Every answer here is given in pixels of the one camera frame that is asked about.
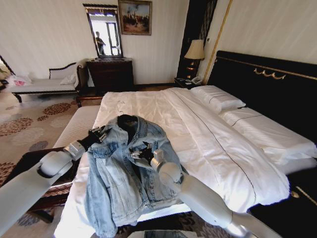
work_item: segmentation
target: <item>white bed sheet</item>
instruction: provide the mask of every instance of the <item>white bed sheet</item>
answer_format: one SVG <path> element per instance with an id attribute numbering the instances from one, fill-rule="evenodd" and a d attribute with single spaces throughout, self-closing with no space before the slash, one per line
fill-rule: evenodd
<path id="1" fill-rule="evenodd" d="M 301 170 L 312 169 L 317 167 L 317 161 L 314 158 L 305 158 L 300 160 L 289 160 L 285 165 L 276 166 L 286 175 L 289 175 L 294 172 Z"/>
<path id="2" fill-rule="evenodd" d="M 189 90 L 107 93 L 94 126 L 104 125 L 122 112 L 160 125 L 189 174 L 215 190 L 230 209 L 245 212 L 255 204 L 288 197 L 286 176 Z M 86 238 L 94 232 L 83 203 L 88 171 L 87 159 L 83 158 L 54 233 L 57 238 L 70 234 Z M 171 208 L 168 213 L 183 211 L 184 207 Z"/>

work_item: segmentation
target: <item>jacket collar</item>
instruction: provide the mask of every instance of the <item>jacket collar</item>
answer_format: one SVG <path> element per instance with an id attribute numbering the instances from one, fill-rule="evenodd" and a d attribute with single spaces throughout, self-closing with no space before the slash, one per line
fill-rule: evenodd
<path id="1" fill-rule="evenodd" d="M 134 138 L 138 139 L 140 137 L 145 137 L 148 134 L 148 123 L 146 120 L 144 120 L 142 117 L 136 116 L 138 119 L 138 128 L 137 131 L 135 132 Z M 107 124 L 108 128 L 113 128 L 118 126 L 118 117 L 110 120 Z"/>

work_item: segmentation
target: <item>floral rug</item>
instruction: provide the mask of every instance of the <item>floral rug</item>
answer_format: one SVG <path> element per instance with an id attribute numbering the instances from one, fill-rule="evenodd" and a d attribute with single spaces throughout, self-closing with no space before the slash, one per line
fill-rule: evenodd
<path id="1" fill-rule="evenodd" d="M 75 97 L 22 95 L 23 103 L 19 103 L 11 93 L 0 92 L 0 185 L 24 153 L 53 147 L 77 110 Z M 25 214 L 2 238 L 51 238 L 62 210 L 63 206 L 48 210 L 54 216 L 50 224 Z M 134 231 L 144 230 L 183 230 L 196 232 L 199 237 L 230 237 L 223 229 L 209 225 L 194 212 L 123 226 L 118 229 L 116 237 L 126 238 Z"/>

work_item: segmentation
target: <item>picture frame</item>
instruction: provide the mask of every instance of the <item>picture frame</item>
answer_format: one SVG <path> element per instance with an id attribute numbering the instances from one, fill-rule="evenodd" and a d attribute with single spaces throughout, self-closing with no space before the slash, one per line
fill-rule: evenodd
<path id="1" fill-rule="evenodd" d="M 123 35 L 152 34 L 152 1 L 118 0 Z"/>

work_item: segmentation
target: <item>denim jacket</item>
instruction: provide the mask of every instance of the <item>denim jacket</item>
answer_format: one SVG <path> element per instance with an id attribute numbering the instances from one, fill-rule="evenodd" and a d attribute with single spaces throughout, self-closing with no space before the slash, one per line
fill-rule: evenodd
<path id="1" fill-rule="evenodd" d="M 110 131 L 103 142 L 93 144 L 88 150 L 90 170 L 85 210 L 100 237 L 113 237 L 117 227 L 136 223 L 144 213 L 180 202 L 177 194 L 160 182 L 148 162 L 131 157 L 131 152 L 146 147 L 143 143 L 146 141 L 151 144 L 152 152 L 162 149 L 164 158 L 181 168 L 163 129 L 141 117 L 137 119 L 136 133 L 129 144 L 128 133 L 114 118 L 106 125 Z"/>

